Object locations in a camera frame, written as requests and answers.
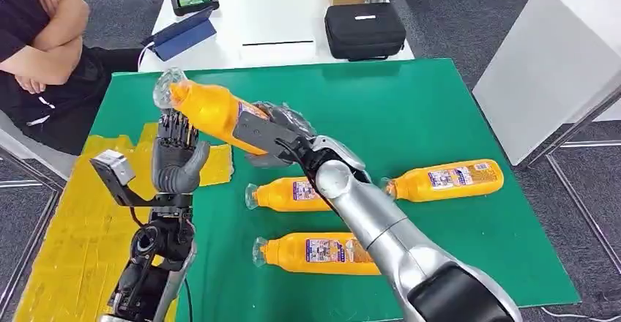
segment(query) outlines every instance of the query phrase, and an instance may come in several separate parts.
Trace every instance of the floor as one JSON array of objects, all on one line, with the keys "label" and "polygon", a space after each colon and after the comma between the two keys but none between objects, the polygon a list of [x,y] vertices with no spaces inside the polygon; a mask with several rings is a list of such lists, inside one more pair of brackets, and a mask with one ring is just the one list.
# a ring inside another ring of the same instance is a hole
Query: floor
[{"label": "floor", "polygon": [[[162,0],[86,0],[92,9],[86,44],[104,48],[137,47],[150,34]],[[451,57],[464,82],[472,89],[527,0],[393,0],[408,33],[416,57]],[[602,122],[579,136],[582,140],[621,139],[618,122]],[[562,149],[554,154],[602,231],[621,252],[621,180],[616,172],[620,149]],[[541,162],[529,170],[516,170],[524,194],[583,303],[550,307],[553,312],[571,312],[610,318],[621,313],[621,274],[582,219],[550,165]],[[20,176],[0,161],[0,177]],[[4,289],[34,219],[45,198],[44,189],[23,192],[0,189],[0,290]],[[525,321],[580,321],[552,318],[539,308],[523,309]]]}]

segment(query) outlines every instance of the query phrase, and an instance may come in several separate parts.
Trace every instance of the crossed arms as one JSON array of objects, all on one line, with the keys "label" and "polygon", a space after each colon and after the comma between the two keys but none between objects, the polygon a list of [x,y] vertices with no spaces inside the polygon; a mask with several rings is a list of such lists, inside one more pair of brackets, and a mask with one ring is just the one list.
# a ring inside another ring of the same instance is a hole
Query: crossed arms
[{"label": "crossed arms", "polygon": [[89,18],[84,0],[39,0],[50,17],[34,41],[0,62],[0,70],[15,75],[31,94],[47,85],[67,82],[82,54],[82,33]]}]

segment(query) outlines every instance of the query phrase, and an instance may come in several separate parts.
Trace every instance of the cable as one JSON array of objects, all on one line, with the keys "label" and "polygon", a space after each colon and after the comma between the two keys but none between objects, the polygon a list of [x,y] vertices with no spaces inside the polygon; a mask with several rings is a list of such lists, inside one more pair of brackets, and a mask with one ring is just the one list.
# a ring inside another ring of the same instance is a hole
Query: cable
[{"label": "cable", "polygon": [[190,322],[193,322],[192,316],[192,294],[190,294],[190,285],[187,283],[187,278],[183,279],[185,285],[185,292],[187,293],[187,311],[190,313]]},{"label": "cable", "polygon": [[140,69],[140,63],[142,62],[142,56],[144,56],[144,53],[146,53],[146,49],[152,47],[153,45],[155,45],[155,42],[150,42],[144,48],[142,48],[140,55],[138,55],[138,66],[136,67],[137,70]]},{"label": "cable", "polygon": [[587,320],[594,321],[594,322],[612,322],[612,321],[616,321],[617,319],[621,318],[621,315],[618,315],[618,316],[614,316],[608,319],[601,319],[601,318],[594,318],[594,317],[589,317],[585,315],[574,315],[572,313],[552,313],[552,312],[549,312],[548,309],[546,309],[545,307],[541,307],[541,309],[552,317],[586,318]]},{"label": "cable", "polygon": [[140,228],[144,227],[144,224],[140,222],[138,217],[135,215],[135,209],[133,207],[130,207],[130,214],[132,215],[132,220],[134,220],[134,222],[136,223],[136,225],[138,225],[138,227]]},{"label": "cable", "polygon": [[[304,167],[304,162],[302,161],[300,156],[293,150],[293,148],[286,141],[284,141],[284,140],[282,140],[280,138],[276,138],[276,140],[274,140],[274,143],[276,143],[277,145],[280,145],[283,148],[285,148],[289,152],[289,154],[291,154],[295,158],[295,161],[300,164],[300,168],[302,169],[302,172],[304,173],[306,178],[308,178],[308,181],[310,182],[310,185],[312,185],[313,188],[317,189],[317,185],[315,184],[315,179],[306,170],[306,168]],[[334,211],[334,213],[337,214],[340,217],[340,215],[338,214],[338,211],[336,211],[336,209],[334,208],[332,203],[330,203],[328,201],[328,199],[321,192],[319,192],[318,190],[317,190],[317,195],[319,195],[319,197],[332,209],[332,211]]]}]

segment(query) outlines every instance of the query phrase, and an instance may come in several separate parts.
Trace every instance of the white table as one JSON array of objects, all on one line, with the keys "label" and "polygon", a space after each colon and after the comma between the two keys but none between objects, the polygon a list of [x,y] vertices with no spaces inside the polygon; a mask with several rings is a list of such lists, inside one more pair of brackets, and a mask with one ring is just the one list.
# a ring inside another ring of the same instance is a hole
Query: white table
[{"label": "white table", "polygon": [[[529,0],[525,6],[473,90],[512,164],[562,124],[596,115],[591,110],[621,87],[619,3]],[[619,103],[596,120],[617,119]]]},{"label": "white table", "polygon": [[[328,47],[324,16],[328,0],[218,0],[220,9],[211,15],[217,34],[164,62],[147,51],[140,72],[158,72],[169,67],[184,70],[285,66],[344,62],[334,59]],[[178,21],[170,0],[164,0],[153,33]],[[296,42],[258,47],[244,44]],[[389,60],[410,60],[408,43]]]}]

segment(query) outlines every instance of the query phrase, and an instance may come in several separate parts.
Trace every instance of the orange bottle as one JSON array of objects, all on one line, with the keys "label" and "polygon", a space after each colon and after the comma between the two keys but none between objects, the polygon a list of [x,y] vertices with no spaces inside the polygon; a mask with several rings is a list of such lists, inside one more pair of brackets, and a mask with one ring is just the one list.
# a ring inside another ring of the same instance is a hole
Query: orange bottle
[{"label": "orange bottle", "polygon": [[153,101],[159,108],[174,108],[197,129],[251,154],[266,154],[233,136],[237,119],[243,111],[268,119],[256,106],[231,94],[223,86],[193,82],[178,68],[166,70],[155,84]]},{"label": "orange bottle", "polygon": [[317,195],[306,177],[276,179],[272,183],[257,187],[246,187],[246,206],[269,207],[275,211],[331,211]]},{"label": "orange bottle", "polygon": [[352,233],[290,233],[280,239],[257,238],[253,262],[289,272],[379,274],[371,256]]},{"label": "orange bottle", "polygon": [[383,178],[381,186],[393,198],[420,202],[490,194],[504,182],[498,163],[483,159],[415,168],[395,179]]}]

